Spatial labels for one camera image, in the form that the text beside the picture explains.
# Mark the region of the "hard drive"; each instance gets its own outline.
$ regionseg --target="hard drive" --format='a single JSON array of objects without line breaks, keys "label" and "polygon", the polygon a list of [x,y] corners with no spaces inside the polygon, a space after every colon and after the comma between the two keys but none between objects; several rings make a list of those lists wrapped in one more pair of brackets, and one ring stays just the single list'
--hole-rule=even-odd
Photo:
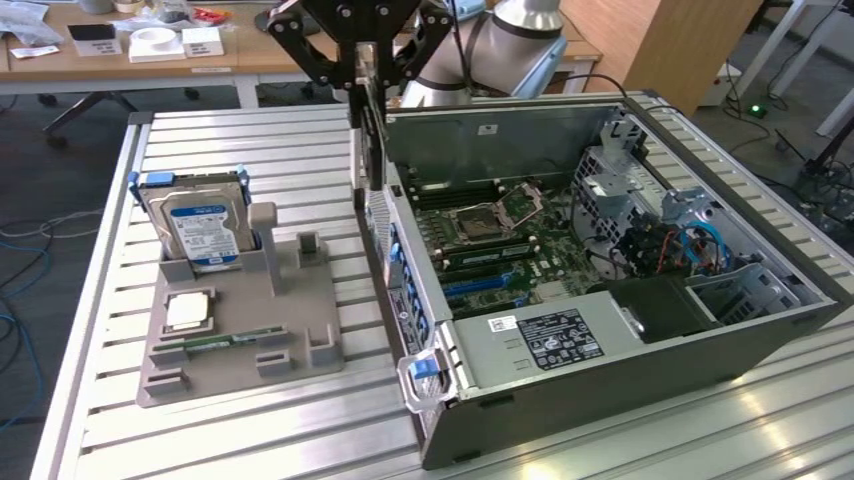
[{"label": "hard drive", "polygon": [[187,259],[196,272],[236,268],[240,252],[256,249],[245,170],[208,175],[132,172],[128,180],[165,258]]}]

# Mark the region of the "office chair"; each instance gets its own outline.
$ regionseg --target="office chair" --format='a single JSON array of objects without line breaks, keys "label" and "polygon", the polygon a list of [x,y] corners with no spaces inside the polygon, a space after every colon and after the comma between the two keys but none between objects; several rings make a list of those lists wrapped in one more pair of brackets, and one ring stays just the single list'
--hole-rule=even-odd
[{"label": "office chair", "polygon": [[[184,88],[184,96],[189,100],[199,100],[199,91],[193,88]],[[39,95],[39,103],[47,107],[56,106],[56,97],[53,95]],[[131,102],[128,102],[121,92],[92,92],[68,109],[63,114],[56,117],[51,124],[41,129],[45,135],[45,141],[51,148],[57,150],[68,146],[68,139],[59,135],[55,135],[64,125],[67,125],[75,118],[83,115],[101,100],[112,100],[128,113],[136,112],[137,109]]]}]

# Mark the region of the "blue pcie slot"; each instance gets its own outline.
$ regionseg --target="blue pcie slot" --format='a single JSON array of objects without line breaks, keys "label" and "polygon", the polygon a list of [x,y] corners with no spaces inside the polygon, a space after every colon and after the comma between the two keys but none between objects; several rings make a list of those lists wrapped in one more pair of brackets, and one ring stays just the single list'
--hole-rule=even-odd
[{"label": "blue pcie slot", "polygon": [[463,285],[454,285],[442,289],[446,297],[454,297],[456,295],[464,295],[466,293],[480,292],[483,290],[492,290],[494,288],[504,288],[510,283],[512,273],[504,273],[503,275],[476,282],[470,282]]}]

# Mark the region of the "motherboard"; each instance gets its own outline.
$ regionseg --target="motherboard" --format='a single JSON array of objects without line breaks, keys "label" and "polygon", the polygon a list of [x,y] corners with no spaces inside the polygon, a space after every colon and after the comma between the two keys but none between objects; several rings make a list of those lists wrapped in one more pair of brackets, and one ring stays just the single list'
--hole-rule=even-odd
[{"label": "motherboard", "polygon": [[583,295],[602,276],[536,181],[412,195],[442,290],[462,319]]}]

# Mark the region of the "white table leg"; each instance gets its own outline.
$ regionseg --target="white table leg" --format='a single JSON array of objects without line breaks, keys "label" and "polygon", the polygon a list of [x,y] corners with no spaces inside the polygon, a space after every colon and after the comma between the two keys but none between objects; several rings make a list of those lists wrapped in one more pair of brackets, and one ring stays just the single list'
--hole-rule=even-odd
[{"label": "white table leg", "polygon": [[822,137],[831,137],[837,130],[839,130],[839,126],[849,117],[849,114],[854,114],[854,88],[845,97],[845,100],[842,100],[842,103],[839,103],[839,106],[830,112],[830,115],[827,115],[825,123],[821,124],[815,133]]},{"label": "white table leg", "polygon": [[235,87],[237,88],[237,99],[240,100],[240,108],[257,108],[257,75],[236,75]]},{"label": "white table leg", "polygon": [[774,89],[771,90],[771,93],[778,97],[782,97],[783,94],[786,93],[786,89],[791,85],[791,82],[795,80],[798,73],[801,73],[801,70],[803,69],[806,62],[810,60],[810,57],[813,57],[815,50],[818,50],[818,47],[822,46],[822,44],[825,43],[825,40],[827,40],[827,37],[830,36],[833,31],[837,29],[837,26],[839,25],[839,20],[842,18],[843,18],[842,14],[833,13],[827,21],[822,24],[822,26],[818,28],[818,30],[813,34],[810,43],[807,43],[806,46],[803,47],[803,50],[801,50],[801,53],[793,60],[791,65],[789,65],[786,72],[781,76],[779,81],[774,84]]},{"label": "white table leg", "polygon": [[[592,71],[592,61],[580,61],[568,63],[566,68],[563,65],[558,68],[560,72],[570,72],[571,75],[587,75]],[[584,91],[584,85],[587,85],[587,78],[576,78],[567,82],[563,82],[563,93],[582,93]]]},{"label": "white table leg", "polygon": [[747,87],[750,87],[750,84],[756,78],[756,75],[759,74],[762,67],[765,67],[765,64],[767,63],[769,58],[771,58],[771,54],[774,53],[774,50],[777,50],[777,47],[783,41],[783,37],[786,36],[786,33],[789,33],[789,30],[791,29],[791,26],[794,25],[795,20],[801,16],[801,13],[806,8],[806,4],[807,4],[806,0],[795,0],[791,7],[789,7],[789,12],[786,12],[786,16],[781,20],[779,25],[777,25],[777,28],[774,29],[774,33],[771,33],[771,37],[769,38],[769,41],[765,42],[765,46],[762,47],[762,50],[759,50],[759,53],[756,54],[756,58],[750,64],[750,67],[747,67],[747,70],[744,71],[742,78],[738,81],[738,84],[735,85],[735,91],[738,92],[739,97],[744,95],[744,92],[747,91]]}]

